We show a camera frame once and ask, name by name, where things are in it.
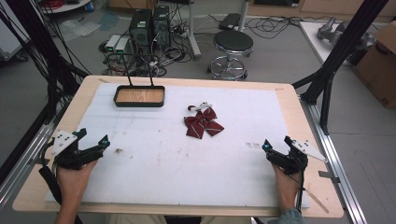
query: stool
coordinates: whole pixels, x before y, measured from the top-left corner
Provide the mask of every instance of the stool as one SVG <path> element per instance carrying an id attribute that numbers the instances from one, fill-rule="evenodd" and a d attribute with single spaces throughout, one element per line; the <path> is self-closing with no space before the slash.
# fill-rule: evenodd
<path id="1" fill-rule="evenodd" d="M 226 30 L 215 35 L 213 44 L 216 49 L 227 53 L 227 56 L 216 58 L 208 66 L 207 72 L 213 74 L 213 79 L 217 77 L 232 80 L 245 79 L 248 76 L 247 69 L 241 61 L 233 56 L 250 55 L 253 51 L 251 37 L 239 31 Z"/>

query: power supply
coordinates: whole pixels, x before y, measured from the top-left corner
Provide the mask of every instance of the power supply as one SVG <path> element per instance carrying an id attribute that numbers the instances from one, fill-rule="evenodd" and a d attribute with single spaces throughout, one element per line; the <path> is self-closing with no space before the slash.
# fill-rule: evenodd
<path id="1" fill-rule="evenodd" d="M 156 6 L 154 8 L 154 33 L 157 36 L 158 45 L 164 49 L 171 47 L 171 27 L 169 6 Z"/>
<path id="2" fill-rule="evenodd" d="M 151 9 L 138 8 L 134 12 L 129 26 L 129 34 L 134 47 L 147 47 L 148 51 L 150 51 L 149 49 L 154 38 Z"/>
<path id="3" fill-rule="evenodd" d="M 123 63 L 124 60 L 125 62 L 129 62 L 133 52 L 128 37 L 120 38 L 120 41 L 115 48 L 115 52 L 120 55 L 118 56 L 118 63 Z"/>
<path id="4" fill-rule="evenodd" d="M 106 51 L 107 53 L 114 53 L 117 44 L 119 43 L 121 36 L 113 35 L 106 43 Z"/>

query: aluminum rail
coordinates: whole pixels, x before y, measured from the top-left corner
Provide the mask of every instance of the aluminum rail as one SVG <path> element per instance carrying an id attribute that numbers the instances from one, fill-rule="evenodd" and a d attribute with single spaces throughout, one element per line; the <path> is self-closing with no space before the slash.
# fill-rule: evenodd
<path id="1" fill-rule="evenodd" d="M 310 119 L 311 125 L 313 125 L 313 128 L 315 128 L 317 131 L 317 142 L 321 144 L 320 147 L 323 149 L 323 152 L 326 154 L 326 157 L 329 160 L 332 177 L 339 180 L 339 182 L 334 183 L 334 185 L 337 187 L 339 193 L 342 196 L 345 207 L 349 213 L 349 217 L 354 224 L 367 224 L 358 199 L 353 192 L 352 186 L 350 185 L 347 178 L 347 174 L 340 161 L 340 158 L 338 157 L 334 144 L 332 143 L 332 139 L 323 131 L 320 126 L 320 111 L 316 105 L 309 105 L 304 101 L 301 101 L 301 103 L 305 112 L 305 116 Z"/>
<path id="2" fill-rule="evenodd" d="M 6 180 L 0 186 L 0 211 L 6 205 L 14 190 L 21 185 L 32 171 L 40 149 L 48 143 L 55 129 L 54 122 L 43 124 L 21 158 L 15 164 Z"/>

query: hand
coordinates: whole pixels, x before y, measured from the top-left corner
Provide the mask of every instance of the hand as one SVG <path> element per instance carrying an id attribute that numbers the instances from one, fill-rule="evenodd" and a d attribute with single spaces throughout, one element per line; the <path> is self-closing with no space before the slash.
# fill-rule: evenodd
<path id="1" fill-rule="evenodd" d="M 276 189 L 277 196 L 279 199 L 279 208 L 283 213 L 287 209 L 295 208 L 294 200 L 296 198 L 299 184 L 300 175 L 285 175 L 280 167 L 273 165 L 275 176 L 276 176 Z"/>
<path id="2" fill-rule="evenodd" d="M 56 169 L 59 187 L 62 192 L 62 206 L 56 217 L 56 224 L 74 223 L 79 204 L 88 185 L 93 167 L 97 161 L 92 161 L 80 170 Z"/>

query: red ribbon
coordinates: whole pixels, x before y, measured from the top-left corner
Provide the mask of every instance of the red ribbon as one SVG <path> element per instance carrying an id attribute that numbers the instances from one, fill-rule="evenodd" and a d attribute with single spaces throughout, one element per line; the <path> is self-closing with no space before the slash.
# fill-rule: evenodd
<path id="1" fill-rule="evenodd" d="M 216 118 L 216 113 L 212 107 L 208 107 L 204 112 L 197 110 L 195 117 L 184 118 L 184 123 L 188 128 L 186 135 L 202 139 L 205 130 L 212 136 L 216 135 L 224 130 L 221 125 L 213 120 Z"/>

